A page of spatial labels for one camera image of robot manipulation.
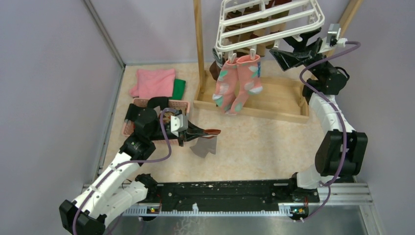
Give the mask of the grey brown sock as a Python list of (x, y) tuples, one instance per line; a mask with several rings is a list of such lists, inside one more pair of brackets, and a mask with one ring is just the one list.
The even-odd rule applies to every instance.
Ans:
[(217, 137), (197, 138), (196, 143), (190, 147), (190, 150), (201, 158), (205, 158), (208, 154), (215, 155), (217, 151)]

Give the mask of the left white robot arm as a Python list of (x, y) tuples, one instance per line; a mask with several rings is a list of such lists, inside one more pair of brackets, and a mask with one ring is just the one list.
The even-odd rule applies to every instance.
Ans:
[(59, 207), (62, 226), (72, 235), (102, 235), (108, 225), (133, 204), (152, 202), (157, 196), (157, 182), (144, 175), (125, 189), (117, 189), (144, 163), (158, 163), (172, 154), (168, 134), (184, 142), (212, 139), (219, 129), (202, 129), (173, 108), (157, 111), (143, 108), (135, 120), (133, 133), (125, 140), (102, 174), (72, 201)]

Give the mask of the pink patterned sock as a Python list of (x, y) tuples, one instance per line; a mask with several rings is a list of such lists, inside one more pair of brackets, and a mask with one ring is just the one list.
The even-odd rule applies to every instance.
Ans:
[(261, 57), (255, 55), (244, 55), (236, 60), (237, 75), (239, 82), (239, 92), (231, 105), (229, 114), (238, 114), (246, 101), (252, 95), (262, 92), (263, 87), (260, 80), (260, 61)]
[(223, 65), (216, 81), (215, 92), (212, 100), (220, 108), (221, 112), (229, 115), (236, 115), (232, 105), (235, 102), (235, 89), (238, 82), (237, 62), (236, 59), (227, 60)]

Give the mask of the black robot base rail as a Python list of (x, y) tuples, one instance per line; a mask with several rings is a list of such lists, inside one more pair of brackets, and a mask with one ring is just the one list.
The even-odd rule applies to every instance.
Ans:
[(319, 204), (316, 189), (297, 187), (294, 178), (277, 180), (211, 181), (152, 184), (139, 202), (146, 221), (157, 217), (309, 216)]

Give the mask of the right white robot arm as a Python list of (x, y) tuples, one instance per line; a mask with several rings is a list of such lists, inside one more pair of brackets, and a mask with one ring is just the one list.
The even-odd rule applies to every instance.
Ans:
[(339, 108), (335, 97), (350, 76), (345, 69), (329, 62), (359, 48), (360, 43), (342, 38), (341, 30), (339, 24), (331, 24), (327, 36), (317, 38), (311, 44), (308, 40), (320, 29), (285, 38), (293, 48), (292, 52), (277, 47), (270, 49), (283, 71), (305, 67), (300, 72), (302, 96), (316, 113), (325, 133), (314, 164), (295, 173), (293, 178), (297, 182), (287, 188), (287, 196), (294, 202), (301, 201), (307, 195), (307, 189), (328, 186), (338, 178), (356, 176), (361, 171), (368, 137), (364, 132), (356, 131)]

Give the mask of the white clip hanger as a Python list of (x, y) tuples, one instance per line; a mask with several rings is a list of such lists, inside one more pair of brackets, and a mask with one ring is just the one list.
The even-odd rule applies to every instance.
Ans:
[[(299, 35), (305, 32), (309, 32), (319, 27), (322, 27), (325, 22), (325, 15), (316, 0), (291, 0), (289, 3), (285, 3), (269, 9), (265, 8), (265, 4), (269, 0), (224, 0), (221, 2), (219, 24), (217, 30), (217, 36), (214, 48), (218, 53), (221, 53), (225, 61), (235, 60), (238, 57), (238, 52), (245, 51), (251, 57), (257, 55), (256, 48), (258, 44), (273, 42), (274, 47), (278, 47), (281, 39), (290, 37), (293, 35)], [(260, 11), (249, 15), (226, 19), (228, 12), (243, 10), (244, 8), (254, 5), (260, 6)], [(274, 14), (289, 11), (289, 15), (276, 20), (270, 20), (265, 23), (240, 28), (234, 31), (225, 32), (227, 26), (233, 24), (241, 24), (248, 21), (253, 21), (260, 18), (265, 18)], [(240, 35), (249, 31), (253, 31), (261, 28), (268, 28), (273, 25), (286, 23), (286, 27), (283, 31), (269, 34), (255, 39), (249, 39), (238, 43), (231, 43), (228, 37)]]

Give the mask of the dark brown grey-cuffed sock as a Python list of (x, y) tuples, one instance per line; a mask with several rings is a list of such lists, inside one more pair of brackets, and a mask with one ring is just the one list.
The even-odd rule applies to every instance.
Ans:
[(218, 53), (216, 48), (212, 49), (212, 54), (214, 61), (209, 67), (209, 72), (212, 75), (212, 78), (217, 81), (220, 71), (225, 63), (225, 58), (221, 53)]

